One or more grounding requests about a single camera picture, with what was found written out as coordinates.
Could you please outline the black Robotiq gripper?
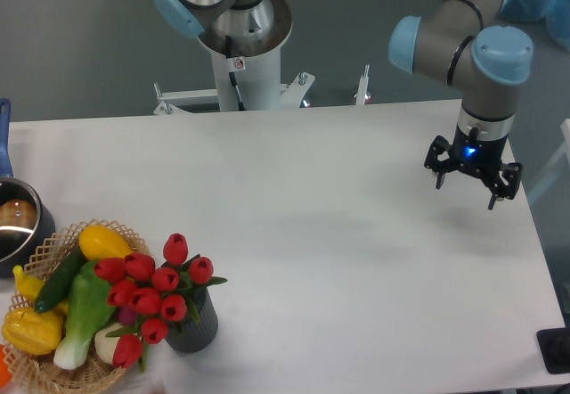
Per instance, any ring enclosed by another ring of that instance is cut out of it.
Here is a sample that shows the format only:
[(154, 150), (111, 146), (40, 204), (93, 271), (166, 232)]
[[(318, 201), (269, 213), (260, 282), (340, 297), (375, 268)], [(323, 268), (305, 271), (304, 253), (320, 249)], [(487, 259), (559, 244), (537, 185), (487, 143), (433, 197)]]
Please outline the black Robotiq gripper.
[(452, 144), (438, 135), (429, 145), (424, 167), (436, 177), (436, 189), (453, 171), (482, 177), (493, 209), (497, 201), (513, 200), (521, 184), (523, 165), (501, 160), (507, 136), (504, 122), (459, 121)]

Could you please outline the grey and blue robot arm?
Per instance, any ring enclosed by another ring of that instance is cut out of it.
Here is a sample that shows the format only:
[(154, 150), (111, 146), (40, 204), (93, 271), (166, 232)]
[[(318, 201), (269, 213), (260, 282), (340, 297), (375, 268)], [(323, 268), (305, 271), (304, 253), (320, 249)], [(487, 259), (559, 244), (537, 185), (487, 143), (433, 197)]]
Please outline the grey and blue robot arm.
[[(281, 83), (281, 47), (292, 29), (285, 0), (153, 0), (169, 26), (197, 39), (210, 53), (221, 111), (261, 111), (299, 106), (312, 76)], [(442, 183), (458, 171), (480, 180), (493, 201), (517, 195), (522, 165), (506, 163), (503, 150), (533, 43), (495, 16), (508, 0), (440, 0), (428, 18), (401, 19), (388, 58), (397, 68), (461, 91), (452, 140), (434, 139), (425, 166)]]

